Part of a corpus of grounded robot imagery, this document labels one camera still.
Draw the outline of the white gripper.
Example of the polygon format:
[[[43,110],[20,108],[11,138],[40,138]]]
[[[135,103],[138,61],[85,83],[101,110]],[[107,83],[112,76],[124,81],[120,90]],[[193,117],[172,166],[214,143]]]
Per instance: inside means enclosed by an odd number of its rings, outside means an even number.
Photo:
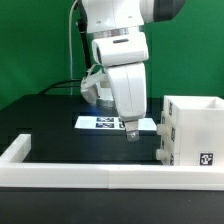
[[[120,118],[125,121],[128,141],[139,140],[138,122],[147,109],[146,75],[143,63],[115,66],[107,69],[113,98]]]

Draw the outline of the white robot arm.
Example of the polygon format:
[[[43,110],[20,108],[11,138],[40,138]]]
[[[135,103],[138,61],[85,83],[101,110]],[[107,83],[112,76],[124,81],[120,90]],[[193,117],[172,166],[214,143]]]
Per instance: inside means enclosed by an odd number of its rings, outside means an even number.
[[[92,104],[115,106],[127,139],[139,139],[145,117],[149,58],[146,23],[173,19],[186,0],[79,0],[81,15],[92,36],[94,61],[102,68],[81,82],[81,93]]]

